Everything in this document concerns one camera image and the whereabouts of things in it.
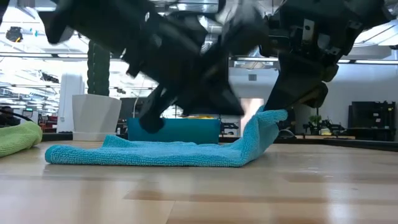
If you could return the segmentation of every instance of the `green towel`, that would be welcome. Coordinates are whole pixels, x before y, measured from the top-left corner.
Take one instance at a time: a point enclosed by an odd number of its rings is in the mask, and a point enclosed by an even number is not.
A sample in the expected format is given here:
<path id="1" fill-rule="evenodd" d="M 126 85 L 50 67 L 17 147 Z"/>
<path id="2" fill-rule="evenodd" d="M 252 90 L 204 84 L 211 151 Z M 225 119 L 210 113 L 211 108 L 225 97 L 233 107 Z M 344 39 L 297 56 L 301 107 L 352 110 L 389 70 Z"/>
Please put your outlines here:
<path id="1" fill-rule="evenodd" d="M 42 141 L 39 125 L 29 121 L 17 126 L 0 128 L 0 157 L 29 149 Z"/>

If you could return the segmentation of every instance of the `teal box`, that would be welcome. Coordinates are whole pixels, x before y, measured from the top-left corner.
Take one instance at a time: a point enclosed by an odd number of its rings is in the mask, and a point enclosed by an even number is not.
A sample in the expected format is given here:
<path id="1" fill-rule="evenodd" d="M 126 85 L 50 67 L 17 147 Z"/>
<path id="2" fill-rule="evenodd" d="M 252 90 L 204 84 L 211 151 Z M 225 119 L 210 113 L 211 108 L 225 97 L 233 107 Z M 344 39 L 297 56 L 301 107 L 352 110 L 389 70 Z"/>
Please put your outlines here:
<path id="1" fill-rule="evenodd" d="M 218 119 L 170 119 L 163 118 L 164 127 L 155 134 L 143 130 L 139 118 L 129 118 L 127 133 L 130 141 L 194 142 L 218 144 L 220 121 Z"/>

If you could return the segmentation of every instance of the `white pot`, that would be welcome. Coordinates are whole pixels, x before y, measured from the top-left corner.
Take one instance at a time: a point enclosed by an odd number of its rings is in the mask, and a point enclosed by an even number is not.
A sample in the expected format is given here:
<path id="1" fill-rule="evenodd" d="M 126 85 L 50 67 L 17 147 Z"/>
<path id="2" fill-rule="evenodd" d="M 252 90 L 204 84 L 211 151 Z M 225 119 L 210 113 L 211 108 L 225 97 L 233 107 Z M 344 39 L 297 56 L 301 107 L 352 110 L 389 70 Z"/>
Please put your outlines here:
<path id="1" fill-rule="evenodd" d="M 103 141 L 116 134 L 122 101 L 108 96 L 73 95 L 73 140 Z"/>

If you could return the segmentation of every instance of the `blue microfiber towel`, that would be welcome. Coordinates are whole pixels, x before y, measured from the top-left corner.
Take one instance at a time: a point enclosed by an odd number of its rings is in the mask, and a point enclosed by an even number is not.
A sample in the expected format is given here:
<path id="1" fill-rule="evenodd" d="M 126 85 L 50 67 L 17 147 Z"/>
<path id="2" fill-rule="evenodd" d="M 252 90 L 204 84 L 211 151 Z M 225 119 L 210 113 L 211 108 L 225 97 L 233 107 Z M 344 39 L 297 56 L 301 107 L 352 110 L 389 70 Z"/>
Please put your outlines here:
<path id="1" fill-rule="evenodd" d="M 98 149 L 52 146 L 45 160 L 73 165 L 241 167 L 264 153 L 278 136 L 276 122 L 286 118 L 285 110 L 262 112 L 260 108 L 247 123 L 243 137 L 231 144 L 134 142 L 107 136 Z"/>

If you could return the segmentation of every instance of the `wooden table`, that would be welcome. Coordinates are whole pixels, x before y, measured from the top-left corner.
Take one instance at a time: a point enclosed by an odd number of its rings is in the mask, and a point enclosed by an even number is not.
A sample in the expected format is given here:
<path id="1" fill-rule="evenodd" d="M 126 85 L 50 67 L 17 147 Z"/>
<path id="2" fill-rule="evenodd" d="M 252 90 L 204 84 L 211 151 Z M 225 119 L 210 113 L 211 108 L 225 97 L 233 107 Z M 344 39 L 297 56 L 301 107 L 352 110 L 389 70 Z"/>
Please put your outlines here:
<path id="1" fill-rule="evenodd" d="M 398 223 L 393 152 L 275 144 L 240 169 L 166 168 L 48 165 L 49 146 L 0 159 L 1 224 Z"/>

